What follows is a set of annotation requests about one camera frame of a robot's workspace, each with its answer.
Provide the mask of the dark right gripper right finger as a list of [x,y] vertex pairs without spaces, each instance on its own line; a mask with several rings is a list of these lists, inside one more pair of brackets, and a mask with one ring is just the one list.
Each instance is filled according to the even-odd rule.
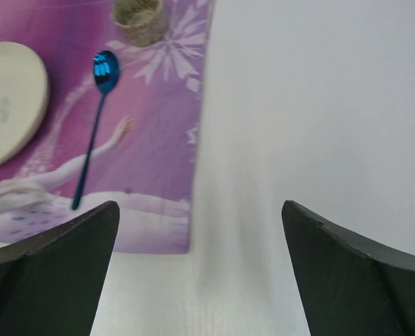
[[415,255],[294,201],[281,217],[311,335],[415,335]]

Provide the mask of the speckled white small cup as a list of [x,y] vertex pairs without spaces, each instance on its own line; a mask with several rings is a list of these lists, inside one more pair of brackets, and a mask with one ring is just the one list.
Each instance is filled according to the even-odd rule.
[[114,1],[110,14],[127,40],[139,48],[161,41],[169,29],[163,0]]

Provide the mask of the purple printed placemat cloth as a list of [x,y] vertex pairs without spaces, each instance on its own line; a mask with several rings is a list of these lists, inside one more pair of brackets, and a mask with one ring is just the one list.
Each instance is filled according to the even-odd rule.
[[[43,60],[50,86],[43,122],[0,165],[0,243],[13,243],[112,200],[115,251],[186,253],[212,1],[164,1],[169,29],[133,46],[111,19],[114,1],[0,1],[0,42]],[[101,50],[120,78],[101,112],[83,198],[71,203],[101,94],[92,73]]]

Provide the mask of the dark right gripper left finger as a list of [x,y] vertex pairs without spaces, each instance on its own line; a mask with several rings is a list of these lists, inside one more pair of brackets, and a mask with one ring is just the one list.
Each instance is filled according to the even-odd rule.
[[120,222],[114,201],[0,248],[0,335],[89,335]]

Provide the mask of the cream round plate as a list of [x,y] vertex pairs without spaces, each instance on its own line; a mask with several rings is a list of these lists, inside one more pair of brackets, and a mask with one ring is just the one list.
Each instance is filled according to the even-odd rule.
[[0,165],[35,135],[49,96],[48,73],[40,56],[20,43],[0,42]]

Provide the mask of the blue metal spoon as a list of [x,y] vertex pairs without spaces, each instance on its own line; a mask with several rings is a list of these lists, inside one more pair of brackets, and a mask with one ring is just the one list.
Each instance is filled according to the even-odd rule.
[[101,94],[97,112],[95,113],[94,124],[88,144],[80,178],[76,186],[76,190],[71,203],[71,210],[75,211],[79,208],[83,198],[85,183],[89,172],[90,160],[94,150],[94,144],[101,118],[101,112],[105,104],[106,97],[110,94],[118,84],[120,78],[120,64],[115,54],[109,50],[101,50],[93,57],[92,73],[95,85]]

